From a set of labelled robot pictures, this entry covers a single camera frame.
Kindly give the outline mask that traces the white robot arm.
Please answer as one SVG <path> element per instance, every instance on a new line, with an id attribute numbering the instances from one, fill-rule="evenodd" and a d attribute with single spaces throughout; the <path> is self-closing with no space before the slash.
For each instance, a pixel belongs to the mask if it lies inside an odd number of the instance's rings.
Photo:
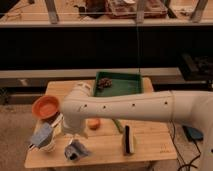
<path id="1" fill-rule="evenodd" d="M 92 97 L 91 86 L 77 82 L 61 103 L 62 130 L 83 136 L 87 118 L 174 122 L 203 134 L 198 171 L 213 171 L 213 92 L 159 91 Z"/>

